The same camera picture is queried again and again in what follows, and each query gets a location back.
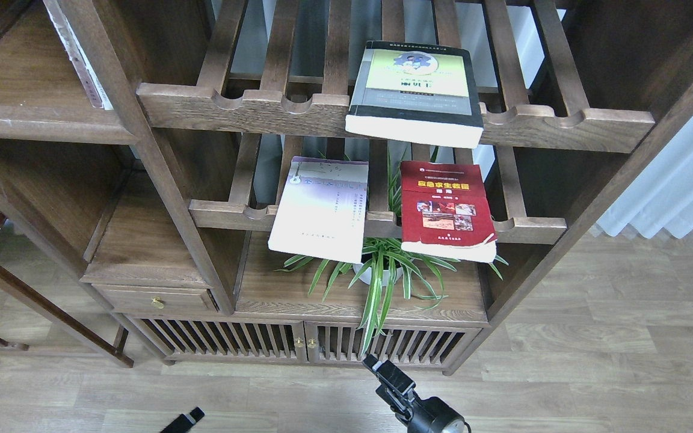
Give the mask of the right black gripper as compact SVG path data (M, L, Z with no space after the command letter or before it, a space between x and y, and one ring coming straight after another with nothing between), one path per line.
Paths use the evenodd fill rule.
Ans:
M421 400L416 383L391 361L366 355L363 365L379 379L377 395L408 432L467 432L464 417L437 396Z

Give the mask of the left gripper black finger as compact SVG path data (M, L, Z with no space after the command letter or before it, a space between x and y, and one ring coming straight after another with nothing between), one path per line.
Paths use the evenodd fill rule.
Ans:
M179 414L170 424L165 426L161 433L187 433L205 416L203 410L195 407L188 413Z

